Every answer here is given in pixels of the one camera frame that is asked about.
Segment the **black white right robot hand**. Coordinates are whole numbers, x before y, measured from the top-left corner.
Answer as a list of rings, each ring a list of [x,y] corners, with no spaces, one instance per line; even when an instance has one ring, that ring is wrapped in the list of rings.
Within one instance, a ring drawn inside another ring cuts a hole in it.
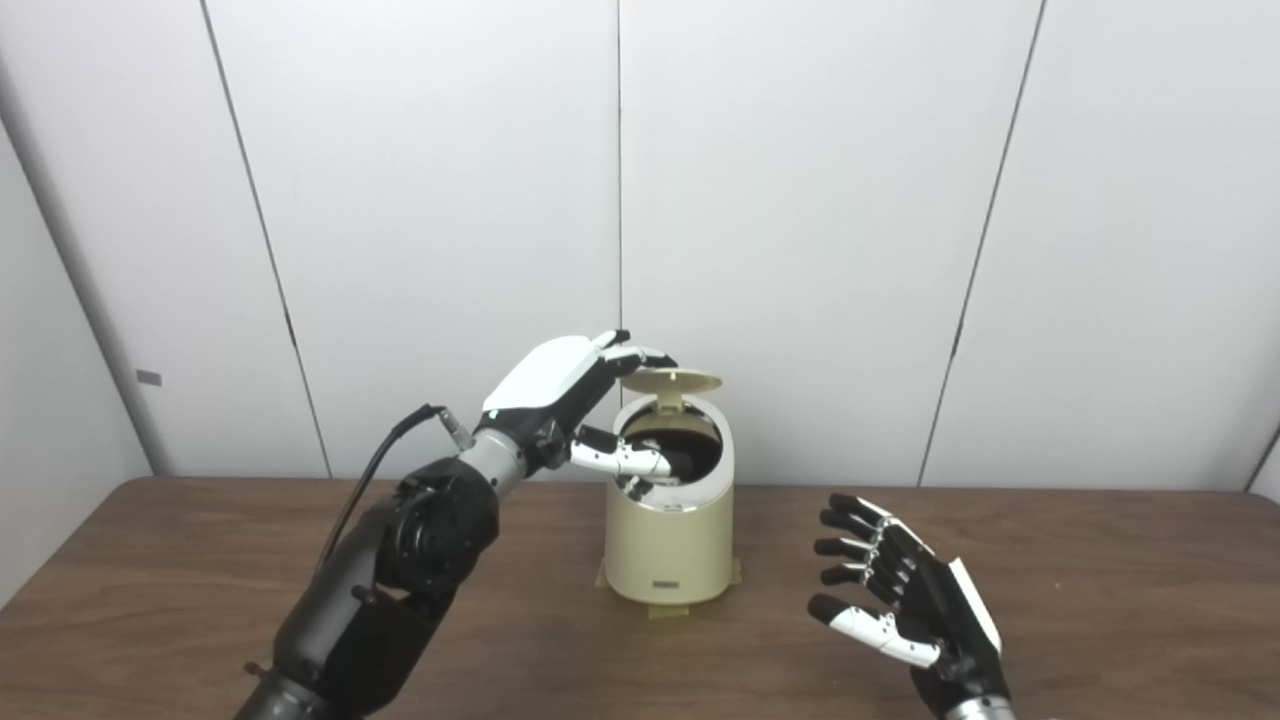
[[[820,573],[823,585],[856,584],[882,602],[867,609],[832,594],[806,610],[824,626],[905,664],[934,719],[1012,719],[1004,642],[964,561],[943,561],[899,516],[858,496],[832,493],[819,556],[842,562]]]

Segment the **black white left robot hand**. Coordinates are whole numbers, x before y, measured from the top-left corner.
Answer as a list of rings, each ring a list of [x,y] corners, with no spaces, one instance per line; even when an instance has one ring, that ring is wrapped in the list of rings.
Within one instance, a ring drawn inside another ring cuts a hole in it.
[[[483,404],[477,433],[506,437],[531,477],[566,462],[611,475],[686,479],[691,460],[589,427],[586,416],[641,369],[676,369],[654,348],[628,343],[627,331],[596,338],[564,336],[531,350]]]

